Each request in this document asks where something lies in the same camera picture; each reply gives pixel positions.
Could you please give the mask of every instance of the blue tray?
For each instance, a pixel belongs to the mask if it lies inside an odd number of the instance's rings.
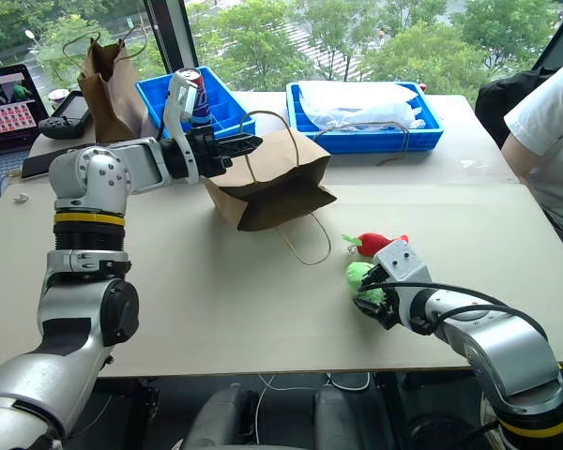
[[[210,105],[210,112],[213,115],[213,123],[211,125],[215,129],[215,137],[222,138],[237,134],[240,130],[240,120],[248,111],[240,105],[232,91],[227,88],[210,68],[198,67],[198,69],[205,79],[206,98]],[[135,84],[140,97],[148,109],[150,118],[157,128],[160,127],[160,119],[162,118],[162,110],[165,107],[165,96],[167,95],[171,76],[171,74],[163,75]],[[188,131],[191,128],[188,123],[182,123],[181,126],[184,131]],[[253,118],[248,117],[244,121],[243,131],[254,134]],[[163,136],[169,136],[166,129]]]
[[[440,125],[437,115],[425,100],[421,88],[414,82],[397,82],[418,95],[408,103],[413,108],[421,107],[422,111],[417,119],[425,121],[425,128],[411,129],[407,152],[426,152],[432,150],[442,133],[444,127]],[[300,87],[296,82],[288,83],[286,87],[286,101],[290,126],[297,128],[305,136],[313,137],[321,131],[304,113],[300,105]],[[393,153],[400,152],[403,146],[403,132],[399,129],[386,129],[380,131],[329,131],[317,138],[317,143],[328,150],[329,153]]]

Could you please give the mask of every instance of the window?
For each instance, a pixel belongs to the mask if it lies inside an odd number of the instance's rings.
[[[63,45],[90,31],[99,31],[102,45],[125,37],[140,79],[165,73],[160,49],[143,3],[127,0],[0,0],[0,67],[27,65],[48,107],[55,89],[75,87],[79,68]],[[67,48],[81,64],[90,36]]]
[[[415,81],[463,94],[531,68],[563,21],[552,0],[187,0],[194,47],[232,88]]]

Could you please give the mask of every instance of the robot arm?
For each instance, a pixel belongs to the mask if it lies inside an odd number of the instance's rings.
[[[125,280],[128,195],[225,173],[261,143],[247,134],[216,140],[212,127],[184,134],[179,122],[191,117],[195,88],[172,77],[164,111],[172,139],[94,145],[53,161],[55,249],[38,305],[42,341],[0,367],[0,450],[59,448],[114,345],[137,330],[138,293]]]
[[[536,322],[494,306],[498,302],[487,295],[435,285],[425,263],[402,240],[380,250],[373,262],[361,289],[383,287],[386,299],[375,305],[357,296],[363,312],[387,329],[401,323],[423,335],[434,332],[465,357],[495,410],[507,448],[563,449],[563,379]],[[466,312],[450,316],[457,308]]]

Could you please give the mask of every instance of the white plastic bag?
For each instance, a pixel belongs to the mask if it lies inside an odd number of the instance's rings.
[[[394,82],[299,82],[298,86],[300,106],[321,129],[364,122],[396,122],[405,128],[421,126],[415,119],[418,111],[407,103],[417,93]]]

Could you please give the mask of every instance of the green plush toy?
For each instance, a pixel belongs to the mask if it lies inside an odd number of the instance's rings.
[[[354,295],[357,295],[357,290],[362,279],[372,268],[373,264],[369,264],[368,262],[351,262],[348,265],[346,268],[346,277],[348,278],[348,285],[353,290]],[[382,305],[386,300],[386,296],[381,289],[361,292],[358,296],[376,305]]]

